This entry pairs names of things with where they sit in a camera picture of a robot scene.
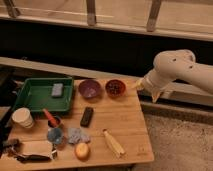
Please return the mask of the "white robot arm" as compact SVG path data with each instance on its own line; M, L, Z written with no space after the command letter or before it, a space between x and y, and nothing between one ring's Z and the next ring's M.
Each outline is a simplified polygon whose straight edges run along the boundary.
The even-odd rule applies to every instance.
M153 61L153 68L133 87L145 89L156 102L166 86L175 80L183 80L213 94L213 66L196 62L195 54L187 49L162 51Z

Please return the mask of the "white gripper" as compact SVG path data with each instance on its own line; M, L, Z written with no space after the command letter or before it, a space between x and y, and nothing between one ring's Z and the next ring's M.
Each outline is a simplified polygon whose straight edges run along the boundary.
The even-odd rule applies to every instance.
M143 77L143 79L138 79L133 84L133 88L136 90L143 90L145 88L152 93L152 102L156 103L161 96L161 92L170 82L170 78L162 76L155 69L152 69Z

